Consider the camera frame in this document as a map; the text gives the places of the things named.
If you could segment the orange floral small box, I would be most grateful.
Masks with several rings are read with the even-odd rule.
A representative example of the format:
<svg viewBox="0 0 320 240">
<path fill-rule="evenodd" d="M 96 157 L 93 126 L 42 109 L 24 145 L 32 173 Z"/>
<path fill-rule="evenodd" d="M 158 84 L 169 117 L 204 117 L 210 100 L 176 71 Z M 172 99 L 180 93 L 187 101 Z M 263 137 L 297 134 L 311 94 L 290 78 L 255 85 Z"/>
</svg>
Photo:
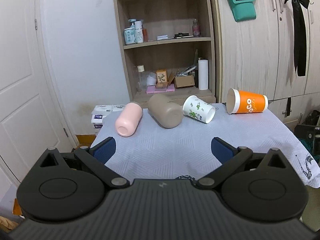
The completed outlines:
<svg viewBox="0 0 320 240">
<path fill-rule="evenodd" d="M 168 86 L 168 77 L 166 69 L 158 69 L 156 70 L 156 88 L 164 88 Z"/>
</svg>

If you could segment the beige plastic cup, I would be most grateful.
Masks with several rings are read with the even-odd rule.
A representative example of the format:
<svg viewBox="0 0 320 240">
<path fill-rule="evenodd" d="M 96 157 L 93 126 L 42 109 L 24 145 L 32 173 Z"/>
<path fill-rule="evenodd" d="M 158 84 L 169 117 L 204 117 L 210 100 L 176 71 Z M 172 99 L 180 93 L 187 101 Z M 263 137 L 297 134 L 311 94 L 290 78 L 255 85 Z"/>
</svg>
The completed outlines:
<svg viewBox="0 0 320 240">
<path fill-rule="evenodd" d="M 150 115 L 164 128 L 178 126 L 183 119 L 182 106 L 164 94 L 154 94 L 148 101 Z"/>
</svg>

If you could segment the wooden open shelf unit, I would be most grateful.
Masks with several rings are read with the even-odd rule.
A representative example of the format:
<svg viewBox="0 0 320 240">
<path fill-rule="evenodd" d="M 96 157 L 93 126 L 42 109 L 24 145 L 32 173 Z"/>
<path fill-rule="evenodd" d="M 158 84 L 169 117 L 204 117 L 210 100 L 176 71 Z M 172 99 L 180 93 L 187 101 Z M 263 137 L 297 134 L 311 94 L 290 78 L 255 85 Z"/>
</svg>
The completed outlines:
<svg viewBox="0 0 320 240">
<path fill-rule="evenodd" d="M 176 103 L 194 94 L 206 102 L 215 98 L 214 25 L 210 0 L 113 0 L 120 52 L 130 100 L 142 107 L 150 98 L 146 90 L 137 90 L 137 66 L 145 72 L 166 69 L 168 74 L 186 69 L 196 62 L 195 56 L 208 60 L 208 89 L 178 88 L 167 93 Z M 129 20 L 143 20 L 148 39 L 143 43 L 126 45 L 124 29 Z M 201 36 L 193 36 L 193 19 L 197 19 Z"/>
</svg>

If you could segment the pink plastic cup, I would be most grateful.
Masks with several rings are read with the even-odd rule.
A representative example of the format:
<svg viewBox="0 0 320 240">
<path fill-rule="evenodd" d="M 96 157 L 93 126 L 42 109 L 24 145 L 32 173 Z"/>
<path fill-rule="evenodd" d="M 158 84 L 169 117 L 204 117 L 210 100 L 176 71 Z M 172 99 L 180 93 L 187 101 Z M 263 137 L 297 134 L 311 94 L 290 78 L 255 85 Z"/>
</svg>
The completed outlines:
<svg viewBox="0 0 320 240">
<path fill-rule="evenodd" d="M 143 116 L 143 109 L 135 102 L 128 103 L 115 123 L 116 132 L 122 137 L 132 136 Z"/>
</svg>

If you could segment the black ribbon bow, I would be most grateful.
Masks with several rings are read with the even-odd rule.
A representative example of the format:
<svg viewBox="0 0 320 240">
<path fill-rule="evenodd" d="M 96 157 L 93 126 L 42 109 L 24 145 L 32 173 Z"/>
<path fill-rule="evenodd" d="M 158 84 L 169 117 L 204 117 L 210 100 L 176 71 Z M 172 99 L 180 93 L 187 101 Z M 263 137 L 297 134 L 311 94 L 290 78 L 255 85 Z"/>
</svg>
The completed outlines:
<svg viewBox="0 0 320 240">
<path fill-rule="evenodd" d="M 307 40 L 306 26 L 302 7 L 308 9 L 309 0 L 285 0 L 285 4 L 291 1 L 294 23 L 294 67 L 297 76 L 306 76 Z"/>
</svg>

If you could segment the orange paper cup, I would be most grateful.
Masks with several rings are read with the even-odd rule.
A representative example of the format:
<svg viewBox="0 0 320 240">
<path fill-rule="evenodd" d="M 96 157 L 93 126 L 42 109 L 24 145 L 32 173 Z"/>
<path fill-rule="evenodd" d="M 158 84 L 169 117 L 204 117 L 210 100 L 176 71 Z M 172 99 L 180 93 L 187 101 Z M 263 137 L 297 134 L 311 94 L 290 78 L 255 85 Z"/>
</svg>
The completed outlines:
<svg viewBox="0 0 320 240">
<path fill-rule="evenodd" d="M 268 98 L 262 94 L 230 88 L 226 108 L 228 114 L 263 113 L 268 108 Z"/>
</svg>

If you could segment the white paper towel roll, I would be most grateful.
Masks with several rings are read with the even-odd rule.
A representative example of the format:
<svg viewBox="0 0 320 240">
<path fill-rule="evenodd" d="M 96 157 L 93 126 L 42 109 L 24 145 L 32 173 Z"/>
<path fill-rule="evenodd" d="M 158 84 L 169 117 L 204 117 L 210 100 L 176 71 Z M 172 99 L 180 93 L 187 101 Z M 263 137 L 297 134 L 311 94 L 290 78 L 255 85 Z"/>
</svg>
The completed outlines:
<svg viewBox="0 0 320 240">
<path fill-rule="evenodd" d="M 198 75 L 199 75 L 199 90 L 208 89 L 208 60 L 198 61 Z"/>
</svg>

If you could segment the tissue pack stack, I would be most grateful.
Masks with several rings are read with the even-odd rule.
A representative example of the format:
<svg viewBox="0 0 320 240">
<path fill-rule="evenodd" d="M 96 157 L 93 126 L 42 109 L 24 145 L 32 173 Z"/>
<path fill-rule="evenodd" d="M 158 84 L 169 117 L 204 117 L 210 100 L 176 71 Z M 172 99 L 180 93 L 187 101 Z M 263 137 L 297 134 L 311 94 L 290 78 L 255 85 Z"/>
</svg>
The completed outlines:
<svg viewBox="0 0 320 240">
<path fill-rule="evenodd" d="M 97 135 L 103 127 L 103 119 L 113 112 L 121 112 L 125 105 L 96 105 L 92 111 L 91 124 Z"/>
</svg>

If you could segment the white door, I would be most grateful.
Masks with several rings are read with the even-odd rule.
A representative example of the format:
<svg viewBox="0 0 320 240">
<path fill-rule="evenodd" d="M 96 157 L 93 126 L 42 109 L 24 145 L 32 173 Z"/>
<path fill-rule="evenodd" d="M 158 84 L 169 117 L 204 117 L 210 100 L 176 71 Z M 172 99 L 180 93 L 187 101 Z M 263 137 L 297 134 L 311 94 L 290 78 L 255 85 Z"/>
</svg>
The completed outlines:
<svg viewBox="0 0 320 240">
<path fill-rule="evenodd" d="M 38 0 L 1 0 L 1 195 L 48 148 L 73 147 L 55 107 L 41 48 Z"/>
</svg>

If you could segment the white floral paper cup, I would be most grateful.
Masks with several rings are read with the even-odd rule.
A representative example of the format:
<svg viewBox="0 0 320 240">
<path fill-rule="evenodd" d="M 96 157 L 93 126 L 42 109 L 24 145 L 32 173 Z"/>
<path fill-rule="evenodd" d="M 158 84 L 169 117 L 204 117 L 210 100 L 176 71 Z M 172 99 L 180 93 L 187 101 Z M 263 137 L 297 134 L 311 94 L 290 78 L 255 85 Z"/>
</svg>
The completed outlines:
<svg viewBox="0 0 320 240">
<path fill-rule="evenodd" d="M 195 120 L 208 124 L 212 121 L 216 109 L 211 104 L 201 100 L 195 95 L 189 96 L 183 106 L 183 114 Z"/>
</svg>

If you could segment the light blue jar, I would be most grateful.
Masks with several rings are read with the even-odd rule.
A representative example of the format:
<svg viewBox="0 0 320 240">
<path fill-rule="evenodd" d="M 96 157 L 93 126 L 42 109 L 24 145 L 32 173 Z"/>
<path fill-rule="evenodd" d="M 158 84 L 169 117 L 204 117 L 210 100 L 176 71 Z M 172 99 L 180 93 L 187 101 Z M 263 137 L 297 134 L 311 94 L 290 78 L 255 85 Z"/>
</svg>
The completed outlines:
<svg viewBox="0 0 320 240">
<path fill-rule="evenodd" d="M 136 44 L 136 30 L 133 28 L 124 29 L 124 40 L 126 45 Z"/>
</svg>

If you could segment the light grey patterned tablecloth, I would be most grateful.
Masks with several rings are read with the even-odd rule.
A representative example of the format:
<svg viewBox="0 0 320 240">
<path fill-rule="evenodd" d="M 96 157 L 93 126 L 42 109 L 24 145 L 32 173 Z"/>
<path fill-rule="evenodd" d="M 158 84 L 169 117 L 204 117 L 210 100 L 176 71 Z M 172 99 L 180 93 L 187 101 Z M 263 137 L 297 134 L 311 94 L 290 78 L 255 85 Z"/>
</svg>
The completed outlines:
<svg viewBox="0 0 320 240">
<path fill-rule="evenodd" d="M 246 146 L 255 153 L 278 148 L 288 159 L 305 185 L 319 187 L 319 165 L 295 135 L 269 110 L 263 113 L 233 114 L 217 103 L 213 120 L 202 123 L 184 117 L 166 129 L 148 111 L 130 137 L 121 137 L 115 129 L 119 113 L 103 120 L 94 143 L 108 137 L 116 142 L 114 155 L 106 166 L 129 181 L 135 179 L 174 179 L 188 175 L 199 179 L 220 166 L 212 154 L 211 141 L 221 138 L 234 147 Z"/>
</svg>

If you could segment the teal phone pouch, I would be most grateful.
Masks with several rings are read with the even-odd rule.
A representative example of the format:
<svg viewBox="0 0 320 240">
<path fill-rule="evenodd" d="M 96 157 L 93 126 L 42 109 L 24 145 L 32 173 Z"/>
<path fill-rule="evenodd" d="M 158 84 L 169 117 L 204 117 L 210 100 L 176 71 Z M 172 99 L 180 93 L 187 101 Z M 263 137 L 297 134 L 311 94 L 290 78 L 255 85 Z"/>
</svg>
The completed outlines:
<svg viewBox="0 0 320 240">
<path fill-rule="evenodd" d="M 255 0 L 227 0 L 236 22 L 255 20 Z"/>
</svg>

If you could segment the small cardboard box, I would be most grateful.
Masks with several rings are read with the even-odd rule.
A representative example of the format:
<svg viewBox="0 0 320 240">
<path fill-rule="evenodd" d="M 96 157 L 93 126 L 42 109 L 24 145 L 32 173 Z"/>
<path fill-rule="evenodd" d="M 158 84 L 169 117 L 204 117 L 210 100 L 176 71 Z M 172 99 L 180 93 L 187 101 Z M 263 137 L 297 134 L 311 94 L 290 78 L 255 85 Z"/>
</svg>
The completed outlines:
<svg viewBox="0 0 320 240">
<path fill-rule="evenodd" d="M 195 86 L 194 77 L 192 75 L 187 76 L 175 76 L 171 73 L 168 77 L 168 84 L 174 84 L 175 88 L 185 88 Z"/>
</svg>

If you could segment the light wood wardrobe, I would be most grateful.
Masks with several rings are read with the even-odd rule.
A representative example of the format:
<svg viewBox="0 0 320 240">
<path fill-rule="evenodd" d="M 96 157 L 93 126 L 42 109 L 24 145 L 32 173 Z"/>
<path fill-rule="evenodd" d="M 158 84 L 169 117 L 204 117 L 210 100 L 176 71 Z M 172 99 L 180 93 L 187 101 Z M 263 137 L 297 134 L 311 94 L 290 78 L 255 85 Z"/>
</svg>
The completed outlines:
<svg viewBox="0 0 320 240">
<path fill-rule="evenodd" d="M 230 88 L 264 94 L 269 109 L 290 129 L 319 109 L 319 0 L 303 9 L 306 76 L 294 67 L 291 2 L 255 0 L 255 20 L 236 22 L 227 0 L 211 0 L 218 102 Z"/>
</svg>

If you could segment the white tube bottle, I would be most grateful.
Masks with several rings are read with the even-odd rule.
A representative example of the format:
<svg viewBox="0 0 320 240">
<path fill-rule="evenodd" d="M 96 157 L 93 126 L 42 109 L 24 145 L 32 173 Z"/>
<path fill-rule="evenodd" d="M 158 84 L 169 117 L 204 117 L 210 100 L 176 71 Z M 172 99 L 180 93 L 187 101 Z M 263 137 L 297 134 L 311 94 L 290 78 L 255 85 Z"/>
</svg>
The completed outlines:
<svg viewBox="0 0 320 240">
<path fill-rule="evenodd" d="M 135 22 L 135 32 L 136 32 L 136 43 L 143 43 L 143 28 L 142 28 L 142 22 L 136 21 Z"/>
</svg>

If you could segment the clear bottle beige cap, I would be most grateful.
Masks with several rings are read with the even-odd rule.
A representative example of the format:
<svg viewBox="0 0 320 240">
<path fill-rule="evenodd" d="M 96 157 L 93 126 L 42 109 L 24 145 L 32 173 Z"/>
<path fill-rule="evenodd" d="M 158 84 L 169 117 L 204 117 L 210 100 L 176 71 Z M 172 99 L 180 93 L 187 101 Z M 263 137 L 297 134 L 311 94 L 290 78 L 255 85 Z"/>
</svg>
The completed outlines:
<svg viewBox="0 0 320 240">
<path fill-rule="evenodd" d="M 146 77 L 145 77 L 145 69 L 143 65 L 137 66 L 138 72 L 138 82 L 137 82 L 137 90 L 141 92 L 146 89 Z"/>
</svg>

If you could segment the pink flat box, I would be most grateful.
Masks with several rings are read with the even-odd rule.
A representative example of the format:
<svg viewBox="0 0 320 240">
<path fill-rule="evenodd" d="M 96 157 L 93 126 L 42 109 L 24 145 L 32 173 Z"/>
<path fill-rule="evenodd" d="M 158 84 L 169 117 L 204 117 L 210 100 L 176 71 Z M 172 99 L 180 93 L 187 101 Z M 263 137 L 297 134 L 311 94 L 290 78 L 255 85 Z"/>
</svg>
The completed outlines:
<svg viewBox="0 0 320 240">
<path fill-rule="evenodd" d="M 157 93 L 171 93 L 175 91 L 175 85 L 171 84 L 168 87 L 157 88 L 156 86 L 148 86 L 146 94 L 157 94 Z"/>
</svg>

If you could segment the pink small bottle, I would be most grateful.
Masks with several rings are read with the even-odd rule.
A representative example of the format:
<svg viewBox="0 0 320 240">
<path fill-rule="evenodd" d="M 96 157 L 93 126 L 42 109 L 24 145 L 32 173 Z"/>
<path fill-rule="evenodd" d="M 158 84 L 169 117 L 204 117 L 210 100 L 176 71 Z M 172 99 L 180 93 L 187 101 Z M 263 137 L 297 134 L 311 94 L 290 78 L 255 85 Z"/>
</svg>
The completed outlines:
<svg viewBox="0 0 320 240">
<path fill-rule="evenodd" d="M 200 25 L 197 19 L 193 19 L 193 36 L 194 37 L 200 37 L 201 36 L 201 29 L 200 29 Z"/>
</svg>

